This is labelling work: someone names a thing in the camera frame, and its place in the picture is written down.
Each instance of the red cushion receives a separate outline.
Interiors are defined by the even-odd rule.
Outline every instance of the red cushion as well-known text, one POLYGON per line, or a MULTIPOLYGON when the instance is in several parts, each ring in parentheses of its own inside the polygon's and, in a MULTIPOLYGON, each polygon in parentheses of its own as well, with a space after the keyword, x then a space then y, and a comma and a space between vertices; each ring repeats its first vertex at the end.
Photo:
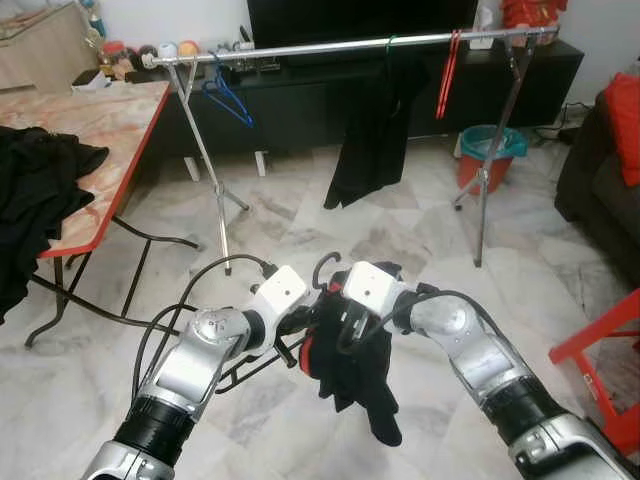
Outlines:
POLYGON ((604 94, 624 181, 640 185, 640 77, 618 73, 604 94))

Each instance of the television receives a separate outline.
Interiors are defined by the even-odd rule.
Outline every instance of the television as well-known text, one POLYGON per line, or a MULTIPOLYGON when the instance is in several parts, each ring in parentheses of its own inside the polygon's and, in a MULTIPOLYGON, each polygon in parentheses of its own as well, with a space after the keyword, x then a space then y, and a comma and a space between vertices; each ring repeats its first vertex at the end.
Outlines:
POLYGON ((257 48, 471 28, 477 0, 248 0, 257 48))

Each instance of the bucket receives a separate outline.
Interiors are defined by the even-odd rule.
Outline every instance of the bucket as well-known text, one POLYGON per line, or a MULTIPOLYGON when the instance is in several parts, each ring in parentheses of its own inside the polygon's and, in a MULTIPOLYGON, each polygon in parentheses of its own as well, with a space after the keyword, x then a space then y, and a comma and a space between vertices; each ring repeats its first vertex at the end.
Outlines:
MULTIPOLYGON (((489 147, 496 133, 495 125, 478 125, 462 132, 460 148, 462 159, 458 166, 458 186, 467 185, 482 168, 489 152, 489 147)), ((518 131, 505 128, 502 141, 496 151, 496 159, 489 171, 489 193, 498 188, 509 170, 513 157, 524 157, 527 154, 527 139, 518 131)), ((472 195, 480 194, 480 187, 474 187, 472 195)))

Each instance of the white tile floor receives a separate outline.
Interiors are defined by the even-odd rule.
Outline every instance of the white tile floor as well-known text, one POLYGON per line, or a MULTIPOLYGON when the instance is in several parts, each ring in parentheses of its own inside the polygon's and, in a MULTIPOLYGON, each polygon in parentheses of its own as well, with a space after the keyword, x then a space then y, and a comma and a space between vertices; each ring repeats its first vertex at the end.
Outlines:
MULTIPOLYGON (((338 150, 322 148, 270 163, 257 178, 249 156, 219 159, 219 172, 251 203, 230 205, 233 252, 292 265, 310 281, 317 259, 342 252, 342 265, 393 260, 409 281, 466 292, 482 303, 565 406, 576 394, 550 364, 551 346, 606 311, 627 293, 606 259, 553 208, 554 183, 566 149, 531 149, 513 164, 489 199, 482 269, 472 264, 477 206, 455 213, 456 163, 450 139, 410 144, 403 180, 344 210, 322 208, 338 150)), ((152 248, 130 316, 149 319, 174 303, 189 278, 219 256, 215 203, 208 183, 194 184, 182 160, 143 165, 124 217, 154 234, 193 235, 206 249, 152 248)), ((124 300, 142 242, 112 225, 87 267, 79 293, 113 310, 124 300)), ((49 262, 40 273, 51 274, 49 262)), ((238 263, 231 278, 212 272, 189 301, 242 305, 259 281, 238 263)), ((78 478, 128 406, 140 330, 69 306, 63 321, 33 350, 22 342, 49 320, 53 296, 31 284, 30 295, 0 329, 0 478, 78 478)), ((338 414, 317 397, 318 385, 276 364, 232 392, 215 397, 185 446, 178 479, 511 479, 519 478, 493 428, 429 341, 394 337, 390 384, 400 404, 404 442, 379 444, 358 407, 338 414)))

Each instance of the dark sofa arm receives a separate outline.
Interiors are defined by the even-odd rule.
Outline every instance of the dark sofa arm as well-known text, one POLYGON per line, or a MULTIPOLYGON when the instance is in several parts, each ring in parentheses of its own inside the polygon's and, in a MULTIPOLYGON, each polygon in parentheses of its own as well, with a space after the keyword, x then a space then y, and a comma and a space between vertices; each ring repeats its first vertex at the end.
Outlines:
POLYGON ((589 208, 593 201, 593 177, 605 158, 614 151, 607 101, 600 93, 573 142, 558 179, 556 207, 567 220, 581 209, 589 208))

